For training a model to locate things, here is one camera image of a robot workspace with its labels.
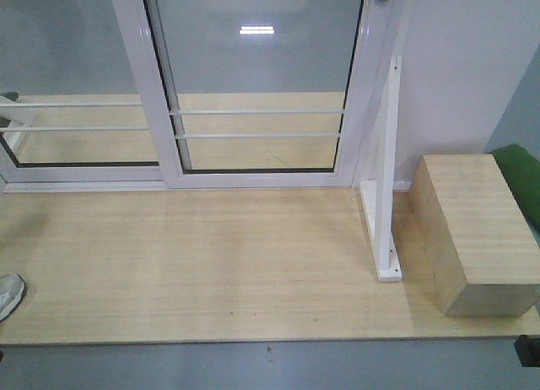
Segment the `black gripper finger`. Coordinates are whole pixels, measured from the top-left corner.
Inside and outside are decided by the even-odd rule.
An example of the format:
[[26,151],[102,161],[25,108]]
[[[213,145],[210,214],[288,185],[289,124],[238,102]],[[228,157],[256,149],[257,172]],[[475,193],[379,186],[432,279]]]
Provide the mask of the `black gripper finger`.
[[516,354],[522,367],[540,366],[539,338],[520,335],[514,342]]

